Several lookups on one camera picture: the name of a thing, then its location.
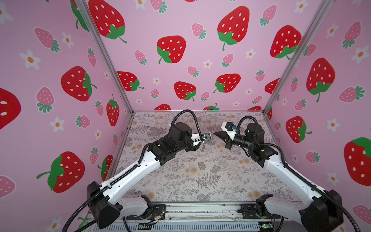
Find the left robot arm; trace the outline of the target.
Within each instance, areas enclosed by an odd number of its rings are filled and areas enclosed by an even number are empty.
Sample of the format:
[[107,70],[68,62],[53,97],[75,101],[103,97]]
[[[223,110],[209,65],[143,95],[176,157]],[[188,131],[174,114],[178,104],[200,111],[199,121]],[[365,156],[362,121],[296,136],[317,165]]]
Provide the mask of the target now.
[[153,204],[149,198],[146,195],[124,198],[126,192],[178,152],[196,151],[205,139],[205,135],[192,133],[187,124],[178,122],[164,137],[145,145],[140,158],[124,171],[100,184],[95,181],[89,184],[88,207],[98,227],[106,228],[126,216],[150,217]]

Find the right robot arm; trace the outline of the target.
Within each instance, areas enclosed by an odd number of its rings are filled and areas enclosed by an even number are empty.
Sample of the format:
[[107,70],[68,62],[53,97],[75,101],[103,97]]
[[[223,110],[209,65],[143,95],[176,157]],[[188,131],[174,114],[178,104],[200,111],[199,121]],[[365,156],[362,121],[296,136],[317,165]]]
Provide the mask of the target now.
[[301,224],[309,232],[331,232],[343,224],[344,214],[339,208],[342,197],[334,190],[326,191],[282,161],[276,149],[264,142],[265,131],[259,124],[247,125],[241,135],[232,122],[224,122],[221,131],[214,134],[226,144],[227,149],[241,147],[259,166],[279,178],[300,199],[300,203],[281,200],[265,194],[256,200],[254,209],[241,209],[243,213],[259,218],[279,215]]

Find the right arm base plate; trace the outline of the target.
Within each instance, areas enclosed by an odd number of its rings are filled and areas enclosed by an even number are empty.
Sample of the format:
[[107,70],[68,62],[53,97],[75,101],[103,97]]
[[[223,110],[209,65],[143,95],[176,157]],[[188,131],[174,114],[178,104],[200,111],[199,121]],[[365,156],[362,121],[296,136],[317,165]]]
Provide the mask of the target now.
[[260,206],[253,204],[241,204],[237,213],[242,214],[244,219],[280,219],[281,216],[270,214]]

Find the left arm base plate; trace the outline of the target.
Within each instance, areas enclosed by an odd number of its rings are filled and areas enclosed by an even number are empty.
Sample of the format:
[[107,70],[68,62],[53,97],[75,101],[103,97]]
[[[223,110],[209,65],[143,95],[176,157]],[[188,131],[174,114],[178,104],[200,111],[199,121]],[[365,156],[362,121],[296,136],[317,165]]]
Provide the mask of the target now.
[[155,204],[150,206],[142,215],[136,216],[131,215],[127,216],[126,220],[162,220],[165,219],[165,212],[166,212],[165,204]]

